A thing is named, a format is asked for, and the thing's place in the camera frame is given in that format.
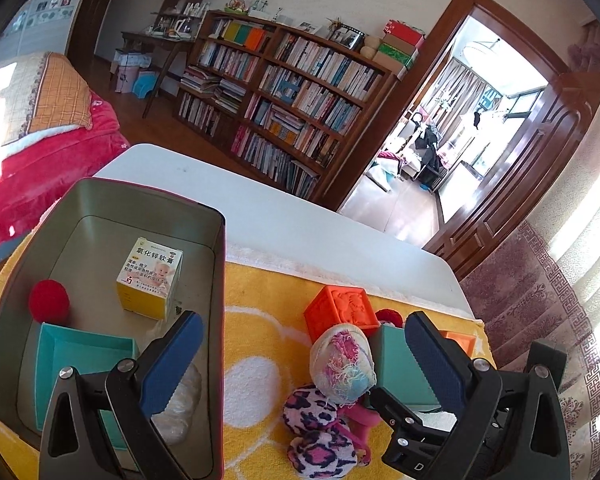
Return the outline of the pink foam twist roller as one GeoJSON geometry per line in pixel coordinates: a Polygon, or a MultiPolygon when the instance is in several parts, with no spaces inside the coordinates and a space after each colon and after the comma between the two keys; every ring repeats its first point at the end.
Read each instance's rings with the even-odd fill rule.
{"type": "Polygon", "coordinates": [[[352,434],[361,441],[366,442],[370,430],[377,427],[382,419],[370,405],[370,395],[363,394],[355,404],[340,408],[340,414],[347,419],[352,434]]]}

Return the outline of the white wardrobe with stickers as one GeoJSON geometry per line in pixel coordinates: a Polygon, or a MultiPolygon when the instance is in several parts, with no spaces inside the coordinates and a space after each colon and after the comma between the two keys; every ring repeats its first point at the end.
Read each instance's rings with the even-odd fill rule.
{"type": "Polygon", "coordinates": [[[28,0],[0,36],[0,62],[40,51],[64,54],[82,0],[28,0]]]}

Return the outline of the purple patterned curtain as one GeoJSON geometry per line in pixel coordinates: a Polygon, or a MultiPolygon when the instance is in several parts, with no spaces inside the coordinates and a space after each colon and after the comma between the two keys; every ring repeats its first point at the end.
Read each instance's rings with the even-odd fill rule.
{"type": "Polygon", "coordinates": [[[476,318],[484,322],[501,370],[520,372],[532,341],[545,339],[567,353],[558,398],[565,421],[570,477],[600,472],[600,342],[592,318],[547,251],[522,222],[460,282],[476,318]]]}

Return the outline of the clear plastic bag wad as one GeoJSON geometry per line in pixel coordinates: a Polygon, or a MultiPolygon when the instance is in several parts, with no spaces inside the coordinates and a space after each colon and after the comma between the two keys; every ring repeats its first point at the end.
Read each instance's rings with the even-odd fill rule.
{"type": "Polygon", "coordinates": [[[151,421],[167,445],[182,443],[192,424],[201,398],[201,374],[194,362],[186,368],[166,408],[151,416],[151,421]]]}

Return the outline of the yellow white towel mat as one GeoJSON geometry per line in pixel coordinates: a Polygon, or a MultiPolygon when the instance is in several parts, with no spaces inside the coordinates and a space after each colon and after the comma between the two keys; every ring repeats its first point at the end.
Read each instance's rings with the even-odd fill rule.
{"type": "MultiPolygon", "coordinates": [[[[0,272],[0,296],[28,235],[0,272]]],[[[287,458],[291,433],[283,424],[282,408],[297,387],[311,382],[311,341],[303,311],[327,283],[317,271],[306,276],[271,271],[247,249],[228,245],[225,268],[223,479],[299,479],[287,458]]],[[[495,364],[482,321],[426,311],[440,330],[471,334],[477,338],[474,358],[495,364]]],[[[407,479],[385,464],[380,456],[390,439],[389,427],[370,430],[373,459],[356,467],[346,479],[407,479]]],[[[0,453],[18,479],[38,478],[38,451],[0,422],[0,453]]]]}

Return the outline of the orange rubber cube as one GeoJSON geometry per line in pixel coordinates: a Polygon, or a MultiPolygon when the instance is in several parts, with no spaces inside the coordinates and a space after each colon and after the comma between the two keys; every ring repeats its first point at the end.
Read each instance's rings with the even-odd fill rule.
{"type": "Polygon", "coordinates": [[[454,332],[454,330],[442,330],[440,336],[443,340],[442,348],[447,356],[459,356],[460,351],[463,351],[468,359],[474,357],[477,343],[476,336],[454,332]]]}
{"type": "Polygon", "coordinates": [[[361,287],[325,285],[303,312],[310,339],[315,342],[332,326],[351,324],[366,336],[373,335],[380,323],[361,287]]]}

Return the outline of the yellow green medicine box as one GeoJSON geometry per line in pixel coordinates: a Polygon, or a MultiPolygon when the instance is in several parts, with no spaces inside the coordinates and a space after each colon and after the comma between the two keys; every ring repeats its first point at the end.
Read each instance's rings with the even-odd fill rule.
{"type": "Polygon", "coordinates": [[[139,237],[117,276],[123,310],[164,321],[172,310],[183,252],[139,237]]]}

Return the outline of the dark wooden door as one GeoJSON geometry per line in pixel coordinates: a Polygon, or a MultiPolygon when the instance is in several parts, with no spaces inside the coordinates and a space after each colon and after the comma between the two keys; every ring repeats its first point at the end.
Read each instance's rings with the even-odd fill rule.
{"type": "Polygon", "coordinates": [[[564,73],[535,101],[466,206],[425,245],[464,280],[524,220],[564,170],[600,106],[600,72],[564,73]]]}

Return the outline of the dark wooden desk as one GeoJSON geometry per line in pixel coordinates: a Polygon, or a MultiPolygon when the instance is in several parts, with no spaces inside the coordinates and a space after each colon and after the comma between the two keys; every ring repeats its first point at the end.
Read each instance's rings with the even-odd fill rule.
{"type": "Polygon", "coordinates": [[[142,118],[148,117],[155,99],[162,91],[162,84],[166,78],[180,82],[183,77],[183,69],[177,72],[172,65],[177,61],[184,61],[193,49],[192,38],[175,36],[156,36],[147,32],[122,32],[124,53],[138,52],[148,54],[151,57],[149,67],[158,70],[158,76],[154,88],[146,98],[142,118]]]}

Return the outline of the red metal tin box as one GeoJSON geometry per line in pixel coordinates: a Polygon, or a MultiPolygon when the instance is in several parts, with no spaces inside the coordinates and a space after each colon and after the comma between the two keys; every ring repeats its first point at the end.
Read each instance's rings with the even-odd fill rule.
{"type": "MultiPolygon", "coordinates": [[[[210,207],[113,180],[76,182],[32,234],[0,296],[0,422],[38,451],[59,372],[108,372],[138,358],[185,311],[204,321],[194,356],[201,398],[185,440],[168,445],[186,479],[222,476],[223,287],[225,221],[210,207]],[[139,237],[183,252],[170,315],[164,321],[122,309],[116,279],[139,237]],[[65,325],[38,323],[31,288],[54,280],[70,300],[65,325]]],[[[114,415],[102,412],[125,471],[137,471],[114,415]]]]}

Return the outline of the stacked gift boxes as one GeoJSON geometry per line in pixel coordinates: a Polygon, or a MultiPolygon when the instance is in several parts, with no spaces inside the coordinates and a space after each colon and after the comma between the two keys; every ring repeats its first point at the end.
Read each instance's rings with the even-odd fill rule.
{"type": "Polygon", "coordinates": [[[366,36],[360,53],[402,79],[413,67],[426,32],[398,20],[389,20],[382,31],[381,38],[366,36]]]}

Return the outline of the pastel knitted sock ball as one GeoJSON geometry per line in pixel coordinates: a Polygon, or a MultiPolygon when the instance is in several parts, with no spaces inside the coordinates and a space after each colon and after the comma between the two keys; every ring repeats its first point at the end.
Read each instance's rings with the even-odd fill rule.
{"type": "Polygon", "coordinates": [[[352,324],[325,330],[312,344],[309,371],[314,386],[329,402],[358,402],[377,385],[375,363],[365,334],[352,324]]]}

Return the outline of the teal cardboard box lid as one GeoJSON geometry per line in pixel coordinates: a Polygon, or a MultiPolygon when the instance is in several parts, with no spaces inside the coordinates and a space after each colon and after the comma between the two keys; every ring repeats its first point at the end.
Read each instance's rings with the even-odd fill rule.
{"type": "Polygon", "coordinates": [[[431,413],[440,404],[406,344],[402,328],[381,325],[370,336],[377,387],[384,388],[412,411],[431,413]]]}

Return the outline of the bed with red blanket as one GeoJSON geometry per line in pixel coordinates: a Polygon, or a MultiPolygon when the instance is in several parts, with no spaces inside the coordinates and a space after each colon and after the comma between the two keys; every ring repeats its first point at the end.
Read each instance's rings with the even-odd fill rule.
{"type": "Polygon", "coordinates": [[[29,136],[31,145],[4,148],[7,119],[1,91],[12,79],[10,60],[0,63],[0,262],[74,182],[94,176],[130,146],[114,108],[90,88],[91,129],[39,133],[37,139],[29,136]]]}

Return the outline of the wooden bookshelf with books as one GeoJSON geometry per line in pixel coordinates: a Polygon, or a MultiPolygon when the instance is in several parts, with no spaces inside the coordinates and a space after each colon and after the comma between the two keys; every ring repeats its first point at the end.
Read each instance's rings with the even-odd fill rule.
{"type": "Polygon", "coordinates": [[[257,180],[321,203],[395,83],[342,44],[210,11],[173,114],[257,180]]]}

